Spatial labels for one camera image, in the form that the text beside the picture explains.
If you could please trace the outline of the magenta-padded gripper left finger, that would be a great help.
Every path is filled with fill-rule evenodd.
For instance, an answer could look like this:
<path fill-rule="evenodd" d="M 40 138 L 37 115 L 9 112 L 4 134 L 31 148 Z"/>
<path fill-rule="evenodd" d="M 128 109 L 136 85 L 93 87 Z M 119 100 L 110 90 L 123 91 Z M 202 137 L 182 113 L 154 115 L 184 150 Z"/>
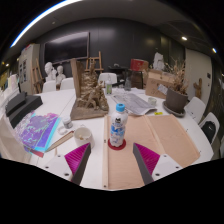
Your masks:
<path fill-rule="evenodd" d="M 82 181 L 91 144 L 87 143 L 72 150 L 66 155 L 57 155 L 43 166 L 43 169 L 63 179 L 79 185 Z"/>

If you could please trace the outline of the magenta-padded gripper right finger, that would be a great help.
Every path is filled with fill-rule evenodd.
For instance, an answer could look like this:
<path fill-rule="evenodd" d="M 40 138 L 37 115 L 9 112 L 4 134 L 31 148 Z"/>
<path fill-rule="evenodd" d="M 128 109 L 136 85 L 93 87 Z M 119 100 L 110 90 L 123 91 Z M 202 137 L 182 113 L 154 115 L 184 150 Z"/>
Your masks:
<path fill-rule="evenodd" d="M 145 185 L 182 169 L 168 154 L 159 155 L 137 143 L 133 144 L 133 154 Z"/>

